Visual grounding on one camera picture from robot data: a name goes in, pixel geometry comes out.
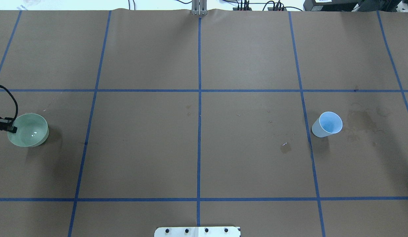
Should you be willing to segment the green ceramic bowl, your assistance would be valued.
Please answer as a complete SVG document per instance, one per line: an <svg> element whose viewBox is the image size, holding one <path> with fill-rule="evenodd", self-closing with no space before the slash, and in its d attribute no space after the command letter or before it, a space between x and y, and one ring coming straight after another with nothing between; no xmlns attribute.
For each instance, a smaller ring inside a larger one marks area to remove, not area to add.
<svg viewBox="0 0 408 237"><path fill-rule="evenodd" d="M36 147L44 143L50 129L44 117L39 114L23 114L13 123L16 133L8 132L8 140L19 147Z"/></svg>

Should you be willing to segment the light blue plastic cup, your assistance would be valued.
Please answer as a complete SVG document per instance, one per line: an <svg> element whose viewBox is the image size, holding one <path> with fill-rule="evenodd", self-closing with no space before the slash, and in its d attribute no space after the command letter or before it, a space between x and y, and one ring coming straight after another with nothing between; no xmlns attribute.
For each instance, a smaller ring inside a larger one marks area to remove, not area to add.
<svg viewBox="0 0 408 237"><path fill-rule="evenodd" d="M334 112L324 112L311 126L312 133L319 138L339 133L343 128L341 117Z"/></svg>

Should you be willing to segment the black power strip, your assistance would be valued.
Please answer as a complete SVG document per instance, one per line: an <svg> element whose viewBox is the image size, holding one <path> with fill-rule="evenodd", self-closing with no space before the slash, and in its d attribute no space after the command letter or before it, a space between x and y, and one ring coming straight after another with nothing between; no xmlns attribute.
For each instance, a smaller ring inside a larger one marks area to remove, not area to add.
<svg viewBox="0 0 408 237"><path fill-rule="evenodd" d="M250 0L229 0L233 5L233 11L286 11L286 6L281 1L269 0L264 3L250 2Z"/></svg>

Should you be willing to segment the black printer box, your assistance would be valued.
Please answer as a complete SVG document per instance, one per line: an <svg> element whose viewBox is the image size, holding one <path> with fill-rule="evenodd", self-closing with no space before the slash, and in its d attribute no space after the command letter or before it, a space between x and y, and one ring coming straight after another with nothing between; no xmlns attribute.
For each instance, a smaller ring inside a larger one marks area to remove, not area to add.
<svg viewBox="0 0 408 237"><path fill-rule="evenodd" d="M359 0L305 0L306 12L351 12Z"/></svg>

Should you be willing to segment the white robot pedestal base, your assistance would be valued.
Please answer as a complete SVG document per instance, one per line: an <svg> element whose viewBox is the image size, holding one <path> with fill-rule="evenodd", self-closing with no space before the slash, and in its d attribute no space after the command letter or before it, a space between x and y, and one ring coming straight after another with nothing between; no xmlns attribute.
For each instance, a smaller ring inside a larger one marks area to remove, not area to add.
<svg viewBox="0 0 408 237"><path fill-rule="evenodd" d="M240 237L240 227L235 226L192 226L159 227L154 237Z"/></svg>

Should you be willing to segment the aluminium frame post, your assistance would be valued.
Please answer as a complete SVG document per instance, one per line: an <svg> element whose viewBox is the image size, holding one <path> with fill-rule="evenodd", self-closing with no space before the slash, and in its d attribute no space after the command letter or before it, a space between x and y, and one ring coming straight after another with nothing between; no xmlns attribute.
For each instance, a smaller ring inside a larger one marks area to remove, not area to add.
<svg viewBox="0 0 408 237"><path fill-rule="evenodd" d="M207 0L192 0L191 1L192 15L204 16L208 14Z"/></svg>

